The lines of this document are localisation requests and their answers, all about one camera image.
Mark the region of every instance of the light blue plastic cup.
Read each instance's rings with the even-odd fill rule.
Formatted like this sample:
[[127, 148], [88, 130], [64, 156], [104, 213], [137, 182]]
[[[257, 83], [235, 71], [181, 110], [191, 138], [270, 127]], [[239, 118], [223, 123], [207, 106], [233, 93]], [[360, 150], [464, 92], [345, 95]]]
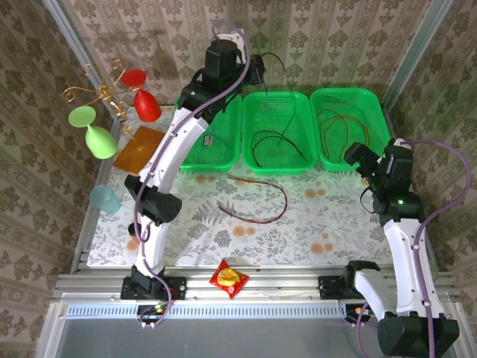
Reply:
[[121, 207], [121, 201], [108, 185], [99, 185], [89, 194], [89, 201], [105, 213], [114, 214]]

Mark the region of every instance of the patterned wallpaper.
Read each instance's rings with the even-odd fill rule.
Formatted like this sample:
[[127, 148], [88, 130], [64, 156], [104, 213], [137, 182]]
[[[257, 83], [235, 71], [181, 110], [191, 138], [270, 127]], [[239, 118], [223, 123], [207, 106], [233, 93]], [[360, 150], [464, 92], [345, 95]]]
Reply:
[[0, 357], [33, 356], [95, 182], [99, 161], [60, 96], [87, 85], [78, 73], [41, 1], [0, 1]]
[[[399, 135], [452, 143], [471, 164], [464, 203], [437, 217], [429, 235], [477, 336], [477, 1], [453, 2], [391, 115]], [[415, 149], [414, 182], [430, 213], [461, 193], [464, 167], [442, 148]]]
[[265, 82], [310, 93], [363, 86], [384, 94], [430, 1], [422, 0], [63, 0], [93, 57], [117, 57], [148, 73], [148, 89], [173, 104], [203, 66], [214, 19], [246, 30], [265, 57]]

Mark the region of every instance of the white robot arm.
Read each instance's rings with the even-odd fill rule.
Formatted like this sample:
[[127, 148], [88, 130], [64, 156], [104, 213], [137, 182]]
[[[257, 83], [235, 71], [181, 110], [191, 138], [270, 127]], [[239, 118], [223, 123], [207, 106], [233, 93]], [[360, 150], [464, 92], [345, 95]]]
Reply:
[[[340, 277], [319, 277], [322, 299], [364, 298], [379, 320], [378, 340], [387, 356], [429, 357], [429, 342], [441, 357], [459, 336], [457, 321], [447, 319], [437, 297], [426, 253], [425, 231], [416, 237], [424, 221], [422, 202], [409, 192], [412, 151], [402, 140], [386, 146], [379, 157], [368, 147], [354, 143], [345, 159], [366, 178], [373, 193], [373, 209], [379, 214], [391, 247], [397, 296], [384, 280], [377, 264], [350, 261]], [[432, 317], [434, 339], [429, 340]]]
[[[212, 32], [215, 35], [215, 23]], [[260, 55], [250, 55], [250, 45], [240, 29], [232, 34], [215, 36], [206, 50], [205, 67], [187, 85], [177, 102], [177, 109], [151, 159], [139, 176], [128, 175], [125, 185], [136, 201], [134, 226], [142, 241], [131, 276], [126, 277], [122, 299], [165, 299], [163, 279], [183, 299], [185, 277], [164, 277], [163, 252], [169, 225], [182, 207], [182, 201], [170, 191], [172, 183], [191, 147], [225, 110], [244, 85], [261, 84], [265, 67]]]

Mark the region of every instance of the green plastic basket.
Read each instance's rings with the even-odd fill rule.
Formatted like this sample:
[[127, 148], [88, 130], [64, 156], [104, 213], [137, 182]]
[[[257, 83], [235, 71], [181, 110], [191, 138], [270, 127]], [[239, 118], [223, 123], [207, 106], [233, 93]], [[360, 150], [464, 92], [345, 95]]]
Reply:
[[240, 156], [240, 97], [218, 113], [212, 124], [192, 146], [180, 167], [185, 172], [226, 172]]
[[[350, 166], [344, 161], [344, 153], [354, 142], [364, 144], [363, 126], [369, 133], [369, 148], [382, 154], [391, 136], [374, 93], [363, 88], [322, 88], [312, 93], [310, 102], [315, 119], [318, 152], [326, 170], [344, 172], [357, 167], [357, 164]], [[340, 115], [354, 116], [363, 126], [352, 119], [346, 120], [346, 124], [342, 119], [335, 122], [334, 119], [329, 119], [336, 116], [330, 110]]]
[[[300, 149], [305, 159], [286, 140], [279, 143], [289, 122], [284, 137]], [[255, 92], [245, 97], [242, 155], [245, 164], [258, 175], [293, 175], [313, 168], [318, 161], [318, 148], [308, 98], [299, 92]]]

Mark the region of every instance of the red snack bag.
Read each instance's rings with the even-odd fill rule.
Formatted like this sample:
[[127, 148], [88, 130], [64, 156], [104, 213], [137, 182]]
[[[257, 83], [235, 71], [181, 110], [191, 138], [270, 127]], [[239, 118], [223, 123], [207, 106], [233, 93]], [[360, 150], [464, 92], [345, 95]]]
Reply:
[[209, 282], [214, 286], [220, 287], [229, 294], [230, 298], [233, 298], [239, 293], [247, 280], [248, 276], [246, 274], [235, 271], [230, 268], [227, 261], [222, 260]]

